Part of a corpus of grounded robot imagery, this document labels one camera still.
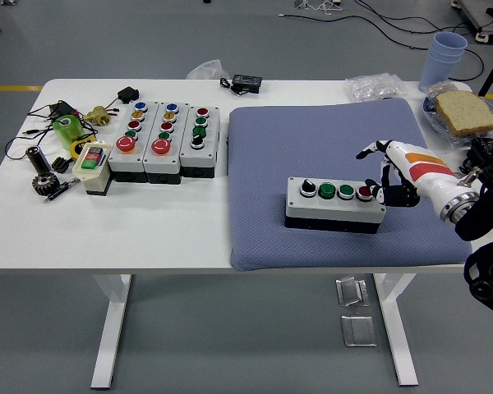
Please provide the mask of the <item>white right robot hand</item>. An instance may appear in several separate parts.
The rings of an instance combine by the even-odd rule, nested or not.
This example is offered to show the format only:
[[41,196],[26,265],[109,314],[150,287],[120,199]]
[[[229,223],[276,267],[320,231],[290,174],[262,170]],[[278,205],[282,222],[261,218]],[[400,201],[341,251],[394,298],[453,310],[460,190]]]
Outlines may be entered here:
[[367,179],[365,183],[380,204],[414,207],[421,198],[427,198],[441,221],[456,223],[479,199],[478,193],[463,185],[429,149],[397,140],[377,140],[356,158],[375,152],[384,155],[381,181]]

